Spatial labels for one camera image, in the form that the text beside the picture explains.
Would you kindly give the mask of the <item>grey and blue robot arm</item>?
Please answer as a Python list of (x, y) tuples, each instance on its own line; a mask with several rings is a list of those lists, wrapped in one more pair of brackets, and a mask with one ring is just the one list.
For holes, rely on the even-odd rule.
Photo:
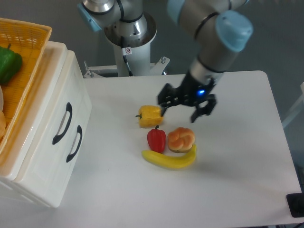
[[(172, 106), (194, 107), (190, 120), (211, 114), (212, 89), (246, 46), (251, 22), (236, 9), (244, 0), (170, 0), (167, 12), (174, 23), (201, 45), (181, 85), (166, 84), (157, 97), (160, 115)], [(151, 42), (157, 32), (141, 0), (83, 0), (77, 5), (92, 31), (103, 30), (114, 47), (119, 76), (150, 76)]]

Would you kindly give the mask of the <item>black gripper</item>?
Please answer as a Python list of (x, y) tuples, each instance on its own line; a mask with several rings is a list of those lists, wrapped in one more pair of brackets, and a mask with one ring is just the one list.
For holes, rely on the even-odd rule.
[(215, 80), (213, 77), (207, 79), (207, 82), (199, 82), (188, 71), (179, 87), (173, 87), (166, 83), (157, 96), (158, 105), (161, 107), (161, 114), (172, 106), (185, 105), (195, 107), (196, 110), (190, 117), (191, 123), (203, 115), (210, 115), (217, 104), (214, 94), (211, 94)]

